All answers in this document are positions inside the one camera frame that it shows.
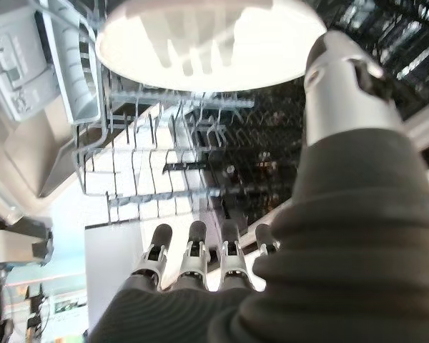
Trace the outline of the dark robot right hand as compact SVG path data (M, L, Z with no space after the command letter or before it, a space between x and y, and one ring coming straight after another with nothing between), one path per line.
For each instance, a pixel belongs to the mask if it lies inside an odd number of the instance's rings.
M305 71L306 144L256 292L151 289L133 273L89 342L429 342L428 168L383 70L328 31Z

